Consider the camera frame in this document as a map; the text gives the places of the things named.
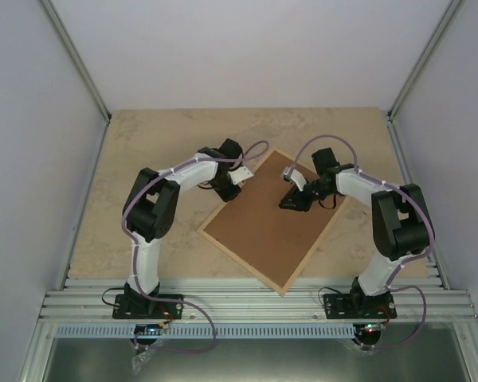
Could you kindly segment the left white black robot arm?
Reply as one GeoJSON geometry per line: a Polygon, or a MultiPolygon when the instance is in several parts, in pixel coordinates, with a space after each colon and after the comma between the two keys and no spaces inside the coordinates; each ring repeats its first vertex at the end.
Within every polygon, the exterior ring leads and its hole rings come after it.
{"type": "Polygon", "coordinates": [[[241,187],[233,183],[230,174],[242,164],[242,156],[240,144],[228,138],[220,147],[204,147],[175,167],[140,170],[121,221],[132,244],[131,275],[123,293],[130,311],[149,318],[158,310],[160,247],[174,222],[181,194],[206,182],[222,201],[233,200],[241,187]]]}

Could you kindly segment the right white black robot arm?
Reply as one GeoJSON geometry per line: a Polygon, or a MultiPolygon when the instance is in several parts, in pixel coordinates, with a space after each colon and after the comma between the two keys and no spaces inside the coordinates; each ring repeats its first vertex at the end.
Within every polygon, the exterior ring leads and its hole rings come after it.
{"type": "Polygon", "coordinates": [[[318,178],[309,181],[295,165],[285,168],[282,178],[292,187],[279,208],[307,212],[315,202],[344,196],[371,209],[374,255],[348,294],[352,313],[367,318],[378,305],[389,305],[389,287],[402,268],[433,246],[435,235],[425,198],[415,184],[392,185],[363,172],[355,163],[339,163],[331,148],[311,157],[318,178]]]}

